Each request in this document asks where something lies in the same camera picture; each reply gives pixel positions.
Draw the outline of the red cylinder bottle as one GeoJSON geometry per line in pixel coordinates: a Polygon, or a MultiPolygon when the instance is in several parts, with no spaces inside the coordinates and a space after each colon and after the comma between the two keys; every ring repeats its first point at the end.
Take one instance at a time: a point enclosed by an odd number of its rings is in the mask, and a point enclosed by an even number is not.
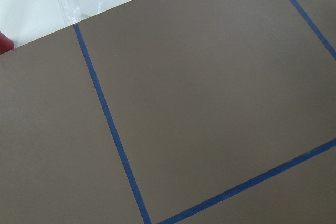
{"type": "Polygon", "coordinates": [[[6,35],[0,32],[0,54],[9,52],[15,48],[14,43],[6,35]]]}

